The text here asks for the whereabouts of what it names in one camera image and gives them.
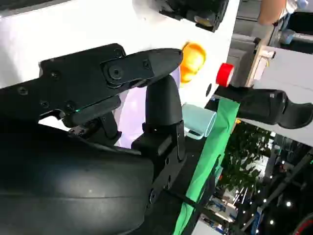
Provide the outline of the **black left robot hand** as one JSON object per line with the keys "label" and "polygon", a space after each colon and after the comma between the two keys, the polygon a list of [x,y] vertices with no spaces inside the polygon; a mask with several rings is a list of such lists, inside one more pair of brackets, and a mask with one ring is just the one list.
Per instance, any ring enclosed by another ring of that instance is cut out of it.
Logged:
{"label": "black left robot hand", "polygon": [[186,19],[196,27],[215,32],[224,19],[227,0],[163,0],[159,13],[178,21]]}

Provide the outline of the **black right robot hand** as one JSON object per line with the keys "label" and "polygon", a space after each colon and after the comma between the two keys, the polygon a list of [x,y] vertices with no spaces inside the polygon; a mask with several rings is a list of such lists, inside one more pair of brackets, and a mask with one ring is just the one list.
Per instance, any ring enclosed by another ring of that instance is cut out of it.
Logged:
{"label": "black right robot hand", "polygon": [[[119,44],[40,63],[41,75],[0,91],[0,232],[125,235],[137,229],[185,160],[183,53],[127,55]],[[131,148],[113,112],[146,88],[143,134]]]}

